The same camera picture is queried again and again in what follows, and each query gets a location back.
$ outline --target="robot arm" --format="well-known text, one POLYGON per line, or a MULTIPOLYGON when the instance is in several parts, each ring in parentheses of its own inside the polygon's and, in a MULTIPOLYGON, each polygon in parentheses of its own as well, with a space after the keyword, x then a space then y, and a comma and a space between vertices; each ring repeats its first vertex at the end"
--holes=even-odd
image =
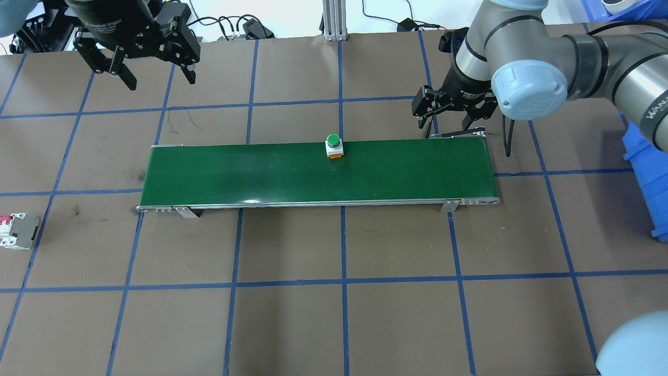
POLYGON ((668 151, 668 35, 552 38, 540 17, 547 3, 485 0, 468 31, 445 35, 440 49, 455 62, 439 90, 423 86, 413 101, 420 125, 446 110, 465 110, 467 128, 497 105, 508 118, 533 120, 566 100, 608 98, 668 151))
POLYGON ((154 56, 180 66, 187 80, 195 83, 200 45, 187 26, 187 4, 162 0, 65 2, 84 24, 75 30, 74 45, 93 72, 119 76, 135 90, 137 79, 123 61, 154 56), (107 58, 97 43, 113 51, 113 57, 107 58))

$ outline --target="light blue joint cap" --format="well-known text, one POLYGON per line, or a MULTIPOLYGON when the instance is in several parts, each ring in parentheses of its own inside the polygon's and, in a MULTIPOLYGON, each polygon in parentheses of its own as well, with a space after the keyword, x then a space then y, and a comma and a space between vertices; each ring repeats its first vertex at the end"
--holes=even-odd
POLYGON ((535 12, 547 8, 548 0, 491 0, 491 2, 519 11, 535 12))
POLYGON ((603 376, 664 376, 668 369, 668 310, 634 318, 601 349, 596 367, 603 376))
POLYGON ((534 120, 566 102, 568 82, 559 68, 540 60, 517 60, 492 76, 492 90, 508 118, 534 120))

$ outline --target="blue plastic bin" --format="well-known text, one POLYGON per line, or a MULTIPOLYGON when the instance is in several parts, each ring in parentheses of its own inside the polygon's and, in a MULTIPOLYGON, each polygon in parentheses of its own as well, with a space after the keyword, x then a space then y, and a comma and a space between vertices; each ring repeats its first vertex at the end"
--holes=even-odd
POLYGON ((616 15, 610 15, 601 0, 582 0, 582 5, 592 22, 668 18, 667 0, 640 0, 616 15))
POLYGON ((622 141, 627 150, 624 159, 633 166, 656 227, 652 235, 668 242, 668 154, 658 151, 633 123, 622 141))

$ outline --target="gray robot arm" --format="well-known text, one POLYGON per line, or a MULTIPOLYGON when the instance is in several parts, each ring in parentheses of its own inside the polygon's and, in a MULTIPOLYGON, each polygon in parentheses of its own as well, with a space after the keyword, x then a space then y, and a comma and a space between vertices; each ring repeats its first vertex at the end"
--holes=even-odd
POLYGON ((493 96, 508 118, 533 120, 567 100, 608 98, 668 151, 668 35, 553 38, 540 16, 547 3, 484 0, 444 85, 438 91, 423 87, 413 114, 424 120, 466 110, 471 120, 488 118, 488 111, 471 115, 493 96))

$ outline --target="metal post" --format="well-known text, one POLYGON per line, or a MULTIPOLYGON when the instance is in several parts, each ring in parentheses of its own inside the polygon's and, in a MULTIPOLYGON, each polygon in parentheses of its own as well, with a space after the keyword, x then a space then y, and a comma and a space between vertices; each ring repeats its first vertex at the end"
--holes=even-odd
POLYGON ((323 0, 325 41, 348 40, 345 26, 345 0, 323 0))

